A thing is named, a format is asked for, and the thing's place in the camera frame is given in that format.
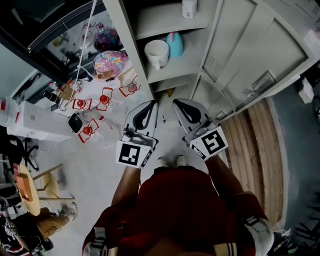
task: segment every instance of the shoe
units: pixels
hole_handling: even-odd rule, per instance
[[[70,214],[68,206],[65,204],[62,206],[61,211],[58,212],[60,217],[66,217]]]
[[[73,202],[69,207],[69,215],[73,217],[73,220],[78,217],[78,206],[75,202]]]
[[[178,155],[175,160],[176,167],[187,166],[187,159],[184,155]]]
[[[157,160],[157,168],[159,167],[169,167],[166,160],[163,157],[159,157]]]

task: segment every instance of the white rope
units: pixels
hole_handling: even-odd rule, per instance
[[[83,66],[78,65],[79,68],[82,68],[85,72],[87,72],[87,74],[92,77],[93,79],[96,79],[92,74],[90,74],[90,72],[88,70],[86,70]]]
[[[83,45],[82,45],[82,51],[81,51],[81,56],[80,56],[80,60],[79,60],[79,65],[77,66],[78,70],[77,70],[77,73],[76,73],[76,78],[74,80],[74,83],[72,85],[72,93],[71,93],[71,97],[69,99],[69,102],[66,106],[66,109],[69,107],[69,104],[72,100],[72,97],[74,95],[74,92],[75,92],[75,84],[76,82],[78,81],[78,77],[79,77],[79,72],[80,72],[80,68],[83,68],[85,71],[86,69],[84,67],[81,66],[81,62],[82,62],[82,58],[83,58],[83,55],[84,55],[84,51],[85,51],[85,45],[86,45],[86,39],[87,39],[87,35],[88,35],[88,31],[89,31],[89,27],[90,27],[90,21],[91,21],[91,18],[94,14],[94,10],[96,8],[96,4],[97,4],[97,1],[98,0],[93,0],[93,4],[92,4],[92,8],[91,8],[91,13],[90,13],[90,17],[89,17],[89,21],[88,21],[88,25],[85,29],[85,33],[84,33],[84,39],[83,39]]]

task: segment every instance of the bottle cap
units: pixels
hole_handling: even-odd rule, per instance
[[[85,104],[85,101],[80,99],[80,100],[78,100],[78,102],[76,104],[78,105],[79,108],[82,108]]]
[[[92,134],[92,128],[91,127],[84,127],[83,128],[83,133],[85,134],[85,135],[90,135],[90,134]]]
[[[108,103],[108,101],[109,101],[109,97],[106,96],[106,95],[101,95],[101,96],[100,96],[100,101],[101,101],[103,104],[106,104],[106,103]]]

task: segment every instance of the hand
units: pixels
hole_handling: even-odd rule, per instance
[[[16,225],[9,219],[6,220],[6,228],[8,229],[8,231],[10,233],[12,233],[12,235],[16,236],[18,235],[18,230],[17,230],[17,227]]]

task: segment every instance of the red shirt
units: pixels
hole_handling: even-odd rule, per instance
[[[206,173],[180,167],[154,174],[138,195],[104,210],[94,226],[105,228],[107,247],[119,247],[118,256],[143,255],[164,237],[212,255],[214,245],[236,243],[238,255],[250,256],[254,244],[242,218],[252,216],[267,219],[252,193],[222,198]],[[83,248],[94,238],[92,229]]]

